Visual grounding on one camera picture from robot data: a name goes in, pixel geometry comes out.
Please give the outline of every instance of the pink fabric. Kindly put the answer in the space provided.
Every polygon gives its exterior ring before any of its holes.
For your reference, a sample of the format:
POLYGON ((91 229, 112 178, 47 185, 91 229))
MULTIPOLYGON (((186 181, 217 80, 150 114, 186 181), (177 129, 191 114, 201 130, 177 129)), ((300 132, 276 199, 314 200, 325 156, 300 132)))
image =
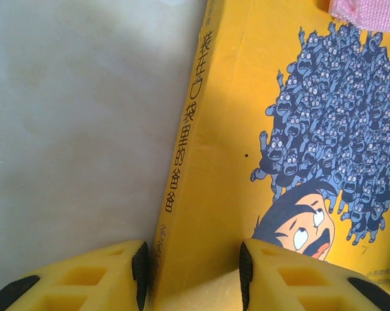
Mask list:
POLYGON ((390 32, 390 0, 331 0, 329 13, 358 28, 390 32))

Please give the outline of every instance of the book cover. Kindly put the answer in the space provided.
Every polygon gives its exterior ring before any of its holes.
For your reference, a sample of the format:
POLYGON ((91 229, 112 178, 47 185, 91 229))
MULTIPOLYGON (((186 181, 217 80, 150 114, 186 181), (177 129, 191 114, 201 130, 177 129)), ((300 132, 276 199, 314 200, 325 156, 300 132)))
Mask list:
POLYGON ((209 0, 154 245, 155 310, 241 310, 243 238, 390 292, 390 34, 209 0))

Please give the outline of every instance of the crowd of cartoon figures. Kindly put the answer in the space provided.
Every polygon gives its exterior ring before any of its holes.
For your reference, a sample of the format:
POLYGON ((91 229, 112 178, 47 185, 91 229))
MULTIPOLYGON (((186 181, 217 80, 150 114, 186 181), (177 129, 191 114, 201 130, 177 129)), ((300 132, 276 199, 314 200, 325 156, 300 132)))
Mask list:
MULTIPOLYGON (((341 220, 350 219, 353 245, 369 233, 374 242, 385 229, 390 205, 390 61, 381 47, 382 33, 361 32, 351 24, 329 35, 304 40, 301 53, 287 67, 280 94, 266 109, 273 130, 260 134, 262 159, 251 181, 272 178, 273 201, 286 190, 313 178, 331 184, 340 196, 341 220)), ((333 213, 338 196, 323 193, 333 213)))

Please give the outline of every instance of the cartoon illustration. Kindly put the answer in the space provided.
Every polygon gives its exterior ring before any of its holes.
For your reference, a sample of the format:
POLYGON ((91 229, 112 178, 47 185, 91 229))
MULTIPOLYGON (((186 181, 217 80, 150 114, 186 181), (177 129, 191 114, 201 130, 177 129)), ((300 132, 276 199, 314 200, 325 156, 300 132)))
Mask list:
POLYGON ((273 131, 260 134, 262 160, 250 175, 252 182, 270 175, 274 194, 253 237, 319 259, 334 226, 324 225, 329 236, 312 229, 311 199, 321 204, 323 224, 335 210, 349 223, 352 245, 367 235, 374 242, 390 208, 390 59, 383 35, 369 32, 362 43, 351 24, 330 23, 328 30, 306 40, 300 28, 301 52, 286 79, 277 73, 280 94, 265 110, 273 131), (327 237, 321 253, 319 244, 311 246, 327 237))
POLYGON ((322 190, 337 195, 330 184, 319 179, 287 191, 257 220, 253 238, 325 259, 334 240, 335 226, 322 190))

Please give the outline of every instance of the white surface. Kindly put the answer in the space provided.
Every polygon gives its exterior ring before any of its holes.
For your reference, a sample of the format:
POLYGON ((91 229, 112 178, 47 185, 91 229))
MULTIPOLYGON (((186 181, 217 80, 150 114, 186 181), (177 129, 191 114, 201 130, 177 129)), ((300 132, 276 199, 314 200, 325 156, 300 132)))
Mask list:
POLYGON ((152 243, 205 0, 0 0, 0 288, 152 243))

